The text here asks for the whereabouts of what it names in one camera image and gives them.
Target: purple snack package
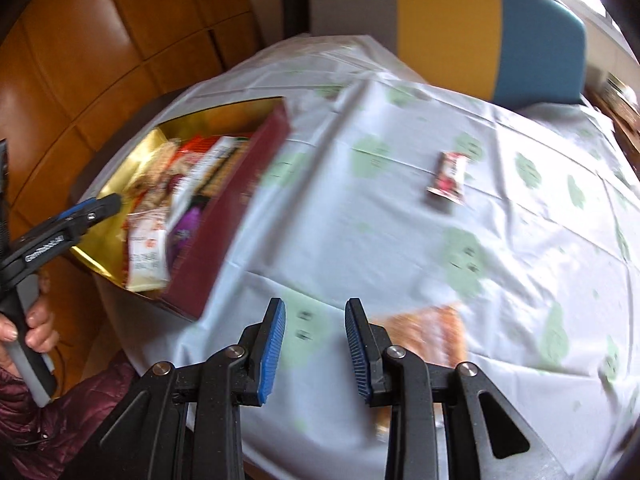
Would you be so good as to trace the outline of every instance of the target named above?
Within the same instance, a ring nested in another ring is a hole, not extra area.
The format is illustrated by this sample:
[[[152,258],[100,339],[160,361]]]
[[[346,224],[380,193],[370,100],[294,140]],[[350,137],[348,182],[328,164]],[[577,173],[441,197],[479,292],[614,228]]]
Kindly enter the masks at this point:
[[[169,269],[174,268],[176,258],[184,249],[187,242],[193,237],[200,225],[202,211],[199,207],[194,206],[189,209],[175,225],[169,235],[166,248],[166,262]]]

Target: white snack package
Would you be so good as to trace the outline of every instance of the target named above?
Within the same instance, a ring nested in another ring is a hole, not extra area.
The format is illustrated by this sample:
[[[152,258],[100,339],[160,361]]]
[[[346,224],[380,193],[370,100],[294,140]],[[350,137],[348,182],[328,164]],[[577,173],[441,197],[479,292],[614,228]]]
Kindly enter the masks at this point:
[[[220,140],[204,154],[199,162],[190,169],[189,173],[180,179],[171,194],[170,209],[166,218],[167,232],[171,232],[180,218],[187,212],[191,196],[206,175],[207,170],[221,156],[225,156],[231,151],[235,145],[235,137],[220,137]]]
[[[169,282],[166,265],[167,207],[129,215],[129,275],[127,290],[143,292],[164,288]]]

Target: red wrapper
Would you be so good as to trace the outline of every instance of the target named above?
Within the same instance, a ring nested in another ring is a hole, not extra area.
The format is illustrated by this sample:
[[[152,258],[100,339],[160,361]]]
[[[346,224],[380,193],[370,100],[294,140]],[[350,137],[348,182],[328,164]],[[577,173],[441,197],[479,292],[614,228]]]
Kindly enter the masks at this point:
[[[464,153],[442,152],[438,174],[433,186],[428,187],[427,191],[463,205],[465,202],[462,190],[467,161]]]

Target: gift box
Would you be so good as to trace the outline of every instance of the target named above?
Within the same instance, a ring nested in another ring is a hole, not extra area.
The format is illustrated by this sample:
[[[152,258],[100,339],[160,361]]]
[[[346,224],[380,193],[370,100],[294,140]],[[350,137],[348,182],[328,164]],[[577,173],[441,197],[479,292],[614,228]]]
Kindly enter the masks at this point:
[[[107,176],[98,197],[122,193],[153,150],[170,139],[248,137],[247,149],[225,176],[220,192],[203,209],[200,227],[176,259],[168,286],[151,295],[127,292],[187,319],[198,319],[262,173],[288,133],[284,100],[268,98],[208,108],[160,123],[134,144]],[[120,288],[124,288],[126,268],[123,225],[132,207],[132,201],[124,202],[118,215],[93,227],[72,250],[83,264]]]

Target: chair backrest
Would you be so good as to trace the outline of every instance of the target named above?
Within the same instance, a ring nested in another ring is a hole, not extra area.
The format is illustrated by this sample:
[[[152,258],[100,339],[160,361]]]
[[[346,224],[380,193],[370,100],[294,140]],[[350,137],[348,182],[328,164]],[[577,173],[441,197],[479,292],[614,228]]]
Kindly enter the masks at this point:
[[[370,34],[429,83],[505,108],[580,102],[584,24],[555,0],[310,0],[311,33]]]

